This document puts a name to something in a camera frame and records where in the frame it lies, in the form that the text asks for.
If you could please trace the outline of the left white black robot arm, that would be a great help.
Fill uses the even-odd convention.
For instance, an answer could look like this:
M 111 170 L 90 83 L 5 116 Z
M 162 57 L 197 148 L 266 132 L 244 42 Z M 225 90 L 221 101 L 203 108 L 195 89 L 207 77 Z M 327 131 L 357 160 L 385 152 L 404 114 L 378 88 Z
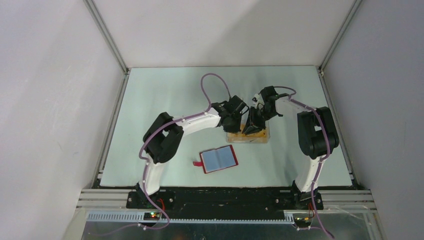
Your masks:
M 144 134 L 139 158 L 145 167 L 139 186 L 142 192 L 138 201 L 145 208 L 153 208 L 158 202 L 160 181 L 168 161 L 180 146 L 183 137 L 209 128 L 222 127 L 226 133 L 240 131 L 243 109 L 247 104 L 234 95 L 229 100 L 210 103 L 205 111 L 194 115 L 173 117 L 162 112 Z

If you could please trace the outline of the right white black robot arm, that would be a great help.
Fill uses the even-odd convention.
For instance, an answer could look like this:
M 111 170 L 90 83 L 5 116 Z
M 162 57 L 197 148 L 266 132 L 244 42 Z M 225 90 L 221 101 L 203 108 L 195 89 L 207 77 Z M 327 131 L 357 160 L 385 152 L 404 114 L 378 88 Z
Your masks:
M 267 86 L 254 95 L 242 133 L 252 135 L 266 129 L 266 122 L 273 117 L 292 117 L 307 164 L 294 180 L 298 191 L 291 194 L 290 201 L 295 208 L 304 209 L 311 202 L 309 193 L 317 188 L 326 159 L 339 146 L 339 136 L 328 107 L 316 108 L 296 100 L 295 90 L 279 94 L 276 89 Z

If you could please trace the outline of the red leather card holder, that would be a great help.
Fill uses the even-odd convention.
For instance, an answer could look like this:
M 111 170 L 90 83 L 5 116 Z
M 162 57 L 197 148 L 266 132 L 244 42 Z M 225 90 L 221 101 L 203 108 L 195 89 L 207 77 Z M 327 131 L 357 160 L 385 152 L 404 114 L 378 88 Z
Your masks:
M 204 150 L 199 153 L 199 159 L 199 161 L 193 161 L 192 165 L 202 168 L 205 174 L 239 165 L 234 148 L 231 144 Z

